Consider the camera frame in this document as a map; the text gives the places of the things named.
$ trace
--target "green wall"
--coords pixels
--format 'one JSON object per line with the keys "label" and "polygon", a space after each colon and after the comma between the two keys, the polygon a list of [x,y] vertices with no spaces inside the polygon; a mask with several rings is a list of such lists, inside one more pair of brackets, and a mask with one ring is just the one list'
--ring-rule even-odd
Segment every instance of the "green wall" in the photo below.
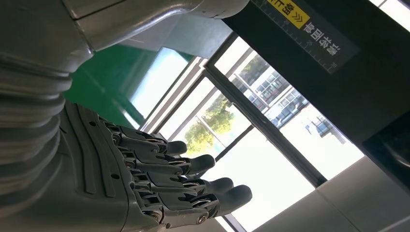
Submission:
{"label": "green wall", "polygon": [[73,86],[64,95],[115,124],[131,126],[124,110],[142,124],[144,118],[130,98],[156,55],[157,52],[122,45],[97,52],[71,75]]}

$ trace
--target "robotic hand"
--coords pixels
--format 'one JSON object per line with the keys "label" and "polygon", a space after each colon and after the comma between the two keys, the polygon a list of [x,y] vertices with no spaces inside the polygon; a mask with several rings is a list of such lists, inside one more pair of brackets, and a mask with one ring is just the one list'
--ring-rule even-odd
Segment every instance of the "robotic hand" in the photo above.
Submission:
{"label": "robotic hand", "polygon": [[142,232],[201,224],[251,199],[223,178],[191,180],[210,156],[65,103],[69,73],[175,14],[223,18],[249,0],[0,1],[0,228]]}

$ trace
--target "metal screw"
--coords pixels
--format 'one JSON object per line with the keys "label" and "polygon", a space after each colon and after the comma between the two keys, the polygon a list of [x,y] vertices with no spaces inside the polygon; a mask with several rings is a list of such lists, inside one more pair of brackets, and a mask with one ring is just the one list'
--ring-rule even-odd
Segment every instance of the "metal screw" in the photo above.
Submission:
{"label": "metal screw", "polygon": [[134,164],[133,163],[130,163],[130,162],[127,162],[127,163],[125,163],[125,166],[127,167],[127,168],[134,168]]}
{"label": "metal screw", "polygon": [[200,216],[200,217],[198,218],[198,220],[196,221],[196,224],[197,224],[197,225],[202,224],[204,221],[206,221],[206,219],[208,218],[208,216],[209,216],[209,213],[203,214],[202,216]]}
{"label": "metal screw", "polygon": [[151,217],[153,217],[153,218],[155,218],[155,220],[157,221],[157,222],[159,222],[159,221],[161,221],[161,215],[160,214],[158,214],[158,213],[149,213],[148,215],[150,215]]}

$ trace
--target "black sign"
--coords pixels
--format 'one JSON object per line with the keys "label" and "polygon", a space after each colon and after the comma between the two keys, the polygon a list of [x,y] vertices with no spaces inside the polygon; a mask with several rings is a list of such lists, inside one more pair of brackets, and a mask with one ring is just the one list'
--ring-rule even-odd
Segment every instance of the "black sign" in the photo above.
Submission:
{"label": "black sign", "polygon": [[284,14],[285,8],[279,10],[278,5],[275,5],[276,0],[251,1],[330,74],[336,72],[359,51],[357,46],[302,0],[280,1],[282,4],[287,2],[283,4],[284,7],[301,9],[291,16]]}

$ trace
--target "yellow label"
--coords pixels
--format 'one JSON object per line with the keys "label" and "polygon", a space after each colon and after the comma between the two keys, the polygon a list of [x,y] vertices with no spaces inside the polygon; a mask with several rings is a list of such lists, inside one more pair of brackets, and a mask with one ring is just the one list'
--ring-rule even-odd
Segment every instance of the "yellow label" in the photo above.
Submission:
{"label": "yellow label", "polygon": [[309,19],[302,9],[291,0],[267,0],[279,12],[282,13],[293,25],[300,29]]}

